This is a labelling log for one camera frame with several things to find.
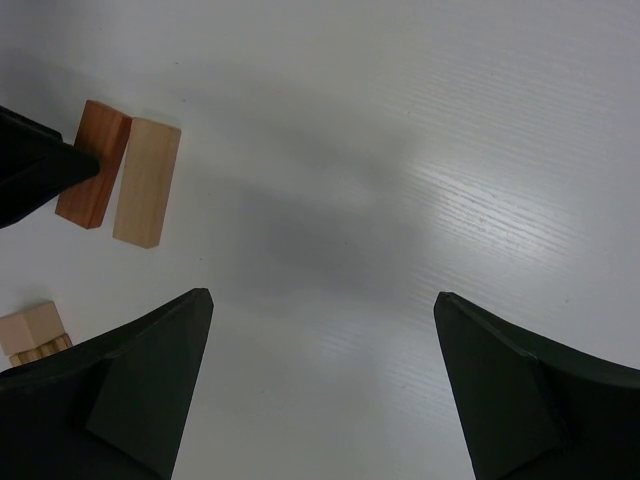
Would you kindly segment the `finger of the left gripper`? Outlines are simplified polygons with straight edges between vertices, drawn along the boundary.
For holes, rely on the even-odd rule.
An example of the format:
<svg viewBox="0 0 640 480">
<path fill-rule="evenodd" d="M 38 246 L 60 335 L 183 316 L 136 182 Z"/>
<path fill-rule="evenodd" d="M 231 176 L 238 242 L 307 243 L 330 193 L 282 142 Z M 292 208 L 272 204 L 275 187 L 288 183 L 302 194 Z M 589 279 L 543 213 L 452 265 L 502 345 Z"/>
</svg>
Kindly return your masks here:
<svg viewBox="0 0 640 480">
<path fill-rule="evenodd" d="M 99 172 L 97 157 L 65 143 L 60 132 L 1 109 L 3 228 Z"/>
</svg>

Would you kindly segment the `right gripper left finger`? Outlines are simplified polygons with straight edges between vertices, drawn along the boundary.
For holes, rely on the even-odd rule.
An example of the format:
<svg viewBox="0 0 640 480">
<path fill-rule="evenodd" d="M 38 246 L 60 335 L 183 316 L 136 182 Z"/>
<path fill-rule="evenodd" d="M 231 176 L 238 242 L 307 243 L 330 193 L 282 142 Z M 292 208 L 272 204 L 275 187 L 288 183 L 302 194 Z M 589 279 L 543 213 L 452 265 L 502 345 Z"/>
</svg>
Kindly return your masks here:
<svg viewBox="0 0 640 480">
<path fill-rule="evenodd" d="M 209 290 L 192 289 L 2 372 L 2 478 L 171 478 L 213 310 Z"/>
</svg>

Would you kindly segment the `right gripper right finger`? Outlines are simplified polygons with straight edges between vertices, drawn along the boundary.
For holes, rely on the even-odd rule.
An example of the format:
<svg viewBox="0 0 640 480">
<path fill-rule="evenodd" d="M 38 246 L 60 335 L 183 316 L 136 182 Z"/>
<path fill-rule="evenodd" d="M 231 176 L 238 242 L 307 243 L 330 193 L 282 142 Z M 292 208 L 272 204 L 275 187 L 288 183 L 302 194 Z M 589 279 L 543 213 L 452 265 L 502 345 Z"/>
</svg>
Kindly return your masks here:
<svg viewBox="0 0 640 480">
<path fill-rule="evenodd" d="M 636 479 L 639 372 L 442 292 L 434 320 L 478 479 Z"/>
</svg>

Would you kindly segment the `ribbed light wooden block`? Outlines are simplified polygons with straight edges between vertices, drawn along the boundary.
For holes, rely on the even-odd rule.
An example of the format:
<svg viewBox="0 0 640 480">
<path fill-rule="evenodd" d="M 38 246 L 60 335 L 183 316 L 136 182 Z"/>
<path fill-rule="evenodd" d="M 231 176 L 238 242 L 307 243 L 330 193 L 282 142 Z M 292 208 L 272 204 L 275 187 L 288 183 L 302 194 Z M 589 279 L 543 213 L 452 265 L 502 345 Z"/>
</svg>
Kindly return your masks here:
<svg viewBox="0 0 640 480">
<path fill-rule="evenodd" d="M 69 349 L 72 346 L 73 344 L 69 336 L 64 334 L 36 347 L 35 349 L 11 355 L 9 357 L 9 362 L 12 367 L 25 365 Z"/>
</svg>

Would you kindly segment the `light wooden rectangular block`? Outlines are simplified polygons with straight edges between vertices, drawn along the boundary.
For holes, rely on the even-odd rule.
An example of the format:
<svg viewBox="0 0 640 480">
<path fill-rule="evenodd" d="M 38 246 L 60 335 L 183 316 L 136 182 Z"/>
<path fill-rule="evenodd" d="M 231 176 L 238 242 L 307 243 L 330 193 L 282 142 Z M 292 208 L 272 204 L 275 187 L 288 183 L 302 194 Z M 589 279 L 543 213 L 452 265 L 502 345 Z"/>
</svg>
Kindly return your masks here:
<svg viewBox="0 0 640 480">
<path fill-rule="evenodd" d="M 124 159 L 113 237 L 151 249 L 159 245 L 181 130 L 135 117 Z"/>
</svg>

